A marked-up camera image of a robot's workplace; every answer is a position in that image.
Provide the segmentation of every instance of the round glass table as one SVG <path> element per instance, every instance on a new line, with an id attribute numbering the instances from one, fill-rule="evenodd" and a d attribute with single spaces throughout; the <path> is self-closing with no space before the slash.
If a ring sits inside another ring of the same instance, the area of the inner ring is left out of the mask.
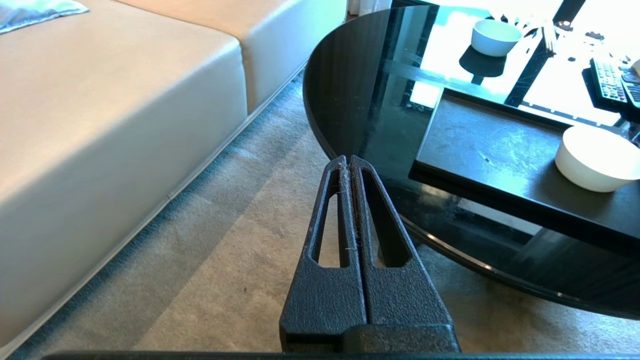
<path id="1" fill-rule="evenodd" d="M 489 16 L 409 6 L 331 32 L 305 71 L 314 134 L 330 158 L 355 154 L 376 168 L 414 241 L 535 296 L 640 318 L 638 254 L 570 238 L 409 178 L 442 87 L 556 121 L 637 131 L 620 113 L 593 106 L 586 69 L 606 51 L 601 44 L 566 34 L 550 58 L 534 32 L 507 57 L 489 59 L 469 46 L 473 24 Z"/>

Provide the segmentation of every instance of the sofa cushion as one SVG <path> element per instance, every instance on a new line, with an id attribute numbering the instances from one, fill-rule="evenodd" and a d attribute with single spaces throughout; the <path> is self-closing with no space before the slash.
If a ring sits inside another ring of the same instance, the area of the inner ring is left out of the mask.
<path id="1" fill-rule="evenodd" d="M 42 323 L 247 115 L 234 37 L 83 3 L 91 12 L 0 37 L 0 346 Z"/>
<path id="2" fill-rule="evenodd" d="M 119 0 L 229 33 L 242 46 L 248 111 L 263 103 L 346 16 L 346 0 Z"/>

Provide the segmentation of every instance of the carpet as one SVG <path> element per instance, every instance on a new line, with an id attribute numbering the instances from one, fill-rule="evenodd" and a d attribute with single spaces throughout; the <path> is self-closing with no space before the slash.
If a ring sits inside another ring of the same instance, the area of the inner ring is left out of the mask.
<path id="1" fill-rule="evenodd" d="M 287 296 L 328 158 L 301 76 L 11 356 L 59 350 L 279 352 Z M 337 238 L 335 206 L 325 238 Z M 337 241 L 321 261 L 337 262 Z M 640 352 L 640 322 L 507 288 L 418 249 L 465 352 Z"/>

